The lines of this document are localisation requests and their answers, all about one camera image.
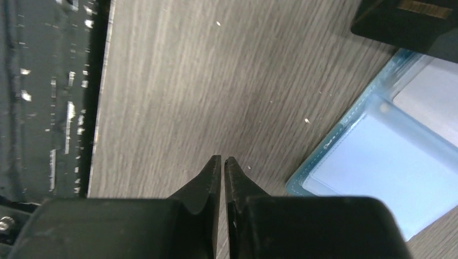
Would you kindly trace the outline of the black card with gold chip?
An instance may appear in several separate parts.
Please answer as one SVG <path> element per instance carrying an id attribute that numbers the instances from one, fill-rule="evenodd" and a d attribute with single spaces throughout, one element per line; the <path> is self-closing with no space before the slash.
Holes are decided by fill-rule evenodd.
<path id="1" fill-rule="evenodd" d="M 457 1 L 361 1 L 355 35 L 457 62 Z"/>

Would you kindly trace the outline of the white card with black stripe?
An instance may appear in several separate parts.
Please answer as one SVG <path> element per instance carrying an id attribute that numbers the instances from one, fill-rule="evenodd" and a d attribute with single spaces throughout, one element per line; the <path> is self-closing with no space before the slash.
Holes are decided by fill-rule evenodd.
<path id="1" fill-rule="evenodd" d="M 457 146 L 457 63 L 426 57 L 398 81 L 393 103 Z"/>

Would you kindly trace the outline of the blue leather card holder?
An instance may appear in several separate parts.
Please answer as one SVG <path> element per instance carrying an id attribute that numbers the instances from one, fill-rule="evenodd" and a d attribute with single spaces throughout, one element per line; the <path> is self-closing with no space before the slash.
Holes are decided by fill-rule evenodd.
<path id="1" fill-rule="evenodd" d="M 422 58 L 399 50 L 295 171 L 296 196 L 370 196 L 405 241 L 457 206 L 457 146 L 393 103 L 398 81 Z"/>

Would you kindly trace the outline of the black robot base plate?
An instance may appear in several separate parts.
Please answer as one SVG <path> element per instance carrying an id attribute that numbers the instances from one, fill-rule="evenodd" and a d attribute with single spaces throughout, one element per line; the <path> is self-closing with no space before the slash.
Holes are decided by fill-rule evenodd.
<path id="1" fill-rule="evenodd" d="M 110 1 L 1 1 L 1 253 L 33 211 L 85 197 Z"/>

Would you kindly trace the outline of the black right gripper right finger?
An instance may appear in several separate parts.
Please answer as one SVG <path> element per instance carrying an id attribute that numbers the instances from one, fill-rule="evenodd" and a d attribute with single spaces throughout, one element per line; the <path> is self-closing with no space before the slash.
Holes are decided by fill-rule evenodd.
<path id="1" fill-rule="evenodd" d="M 231 258 L 411 258 L 394 218 L 364 196 L 271 196 L 224 165 Z"/>

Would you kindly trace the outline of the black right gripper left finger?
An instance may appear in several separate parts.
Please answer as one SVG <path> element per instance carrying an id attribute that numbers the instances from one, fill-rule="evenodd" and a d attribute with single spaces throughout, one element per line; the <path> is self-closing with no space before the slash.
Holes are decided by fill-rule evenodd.
<path id="1" fill-rule="evenodd" d="M 215 258 L 221 157 L 164 199 L 55 199 L 19 232 L 8 258 Z"/>

